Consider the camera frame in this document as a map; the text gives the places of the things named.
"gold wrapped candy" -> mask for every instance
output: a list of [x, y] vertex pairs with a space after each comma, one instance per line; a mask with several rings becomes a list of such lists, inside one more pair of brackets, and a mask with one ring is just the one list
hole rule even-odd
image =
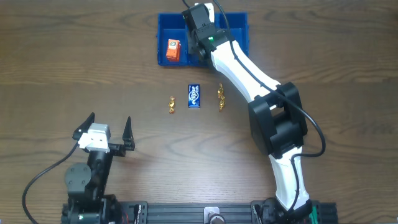
[[223, 89], [223, 84], [220, 83], [220, 88], [217, 91], [218, 98], [221, 100], [220, 101], [220, 109], [219, 112], [223, 110], [225, 107], [225, 96], [224, 96], [224, 89]]
[[174, 96], [170, 96], [170, 103], [169, 103], [169, 113], [170, 114], [174, 114], [174, 106], [175, 106], [175, 97]]

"blue tray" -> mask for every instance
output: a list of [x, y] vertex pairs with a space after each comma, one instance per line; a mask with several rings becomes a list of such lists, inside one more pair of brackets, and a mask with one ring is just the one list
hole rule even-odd
[[[249, 56], [248, 14], [246, 12], [229, 12], [226, 17], [232, 35], [239, 42], [242, 51]], [[224, 17], [215, 14], [215, 25], [225, 28]], [[195, 54], [188, 53], [187, 41], [188, 28], [181, 13], [159, 13], [157, 25], [157, 63], [161, 66], [203, 66]], [[166, 59], [167, 42], [169, 39], [179, 40], [181, 43], [181, 56], [179, 62], [169, 62]]]

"orange package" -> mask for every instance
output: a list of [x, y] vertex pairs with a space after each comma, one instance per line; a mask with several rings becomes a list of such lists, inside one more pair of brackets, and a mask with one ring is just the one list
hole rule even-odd
[[179, 40], [169, 39], [167, 44], [166, 58], [171, 62], [179, 62], [181, 53], [181, 44]]

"black cable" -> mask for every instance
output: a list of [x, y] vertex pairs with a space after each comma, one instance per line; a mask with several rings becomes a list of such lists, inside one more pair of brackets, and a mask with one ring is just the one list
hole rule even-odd
[[190, 6], [185, 2], [185, 0], [182, 0], [182, 2], [184, 3], [184, 5], [186, 5], [187, 8], [190, 8]]
[[24, 193], [22, 194], [22, 207], [24, 208], [25, 214], [26, 216], [31, 220], [31, 222], [33, 224], [38, 224], [37, 221], [32, 217], [32, 215], [29, 213], [27, 207], [26, 207], [26, 194], [27, 191], [29, 190], [30, 186], [32, 186], [32, 184], [41, 176], [43, 176], [45, 173], [47, 173], [48, 171], [50, 171], [51, 169], [53, 169], [54, 167], [58, 166], [59, 164], [61, 164], [63, 161], [67, 160], [72, 154], [73, 152], [75, 152], [75, 149], [77, 147], [78, 143], [76, 142], [76, 144], [74, 145], [74, 147], [72, 148], [72, 150], [64, 157], [62, 158], [60, 161], [52, 164], [49, 168], [43, 170], [41, 173], [37, 174], [26, 186]]
[[[226, 15], [225, 15], [225, 12], [224, 12], [223, 8], [221, 7], [221, 5], [218, 3], [217, 0], [213, 0], [213, 2], [217, 5], [218, 9], [221, 11], [221, 13], [222, 13], [222, 15], [223, 15], [223, 17], [224, 17], [224, 20], [225, 20], [225, 24], [226, 24], [227, 29], [228, 29], [228, 33], [229, 33], [230, 36], [232, 36], [232, 34], [231, 34], [231, 28], [229, 27], [229, 23], [228, 23], [228, 20], [227, 20], [227, 18], [226, 18]], [[236, 53], [235, 53], [235, 50], [234, 50], [234, 47], [233, 47], [233, 44], [232, 44], [232, 40], [229, 40], [229, 44], [231, 45], [232, 54], [234, 55], [235, 59], [239, 62], [239, 64], [245, 69], [245, 71], [247, 71], [248, 74], [250, 74], [250, 76], [252, 76], [253, 79], [255, 79], [255, 81], [257, 81], [257, 82], [260, 84], [260, 86], [266, 88], [271, 94], [273, 94], [273, 95], [277, 96], [278, 98], [280, 98], [281, 100], [285, 101], [285, 102], [288, 103], [290, 106], [293, 106], [298, 112], [300, 112], [302, 115], [304, 115], [304, 116], [312, 123], [312, 125], [314, 126], [314, 128], [318, 131], [319, 137], [320, 137], [320, 139], [321, 139], [321, 142], [322, 142], [322, 149], [321, 149], [320, 152], [318, 152], [318, 153], [313, 153], [313, 154], [309, 154], [309, 153], [298, 153], [298, 154], [294, 154], [294, 155], [292, 156], [292, 158], [290, 159], [290, 161], [291, 161], [291, 163], [292, 163], [292, 166], [293, 166], [293, 171], [294, 171], [294, 176], [295, 176], [295, 178], [296, 178], [296, 186], [297, 186], [297, 188], [296, 188], [296, 194], [295, 194], [295, 197], [294, 197], [293, 204], [292, 204], [292, 206], [288, 209], [288, 212], [291, 212], [291, 211], [294, 209], [294, 206], [295, 206], [295, 204], [296, 204], [296, 202], [297, 202], [297, 199], [298, 199], [298, 197], [299, 197], [299, 175], [298, 175], [298, 173], [297, 173], [296, 166], [295, 166], [295, 164], [294, 164], [294, 159], [295, 159], [296, 157], [298, 157], [298, 156], [301, 156], [301, 157], [318, 157], [318, 156], [321, 156], [321, 155], [325, 152], [325, 150], [326, 150], [326, 140], [325, 140], [325, 137], [324, 137], [324, 135], [323, 135], [323, 133], [322, 133], [321, 128], [320, 128], [319, 125], [317, 124], [317, 122], [316, 122], [307, 112], [305, 112], [303, 109], [301, 109], [299, 106], [297, 106], [294, 102], [292, 102], [291, 100], [289, 100], [289, 99], [286, 98], [285, 96], [281, 95], [280, 93], [278, 93], [278, 92], [276, 92], [275, 90], [269, 88], [267, 85], [265, 85], [263, 82], [261, 82], [261, 81], [260, 81], [260, 80], [259, 80], [259, 79], [258, 79], [258, 78], [257, 78], [257, 77], [256, 77], [256, 76], [255, 76], [255, 75], [254, 75], [242, 62], [241, 62], [241, 61], [240, 61], [239, 57], [238, 57], [238, 56], [236, 55]]]

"wood grain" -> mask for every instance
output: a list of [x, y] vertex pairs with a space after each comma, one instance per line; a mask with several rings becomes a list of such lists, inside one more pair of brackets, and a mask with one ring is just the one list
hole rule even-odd
[[[311, 198], [337, 202], [341, 223], [396, 222], [398, 2], [221, 4], [249, 13], [250, 58], [271, 77], [293, 81], [325, 133], [325, 155], [302, 159]], [[73, 130], [92, 111], [115, 142], [132, 117], [137, 151], [114, 159], [106, 189], [120, 200], [249, 202], [275, 194], [239, 91], [207, 68], [157, 65], [157, 13], [182, 10], [180, 1], [161, 0], [0, 1], [3, 223], [29, 222], [25, 185], [70, 150]], [[200, 110], [186, 107], [189, 83], [201, 84]], [[311, 128], [305, 143], [305, 151], [319, 150]], [[65, 169], [86, 158], [77, 151], [32, 186], [27, 202], [39, 223], [59, 223]]]

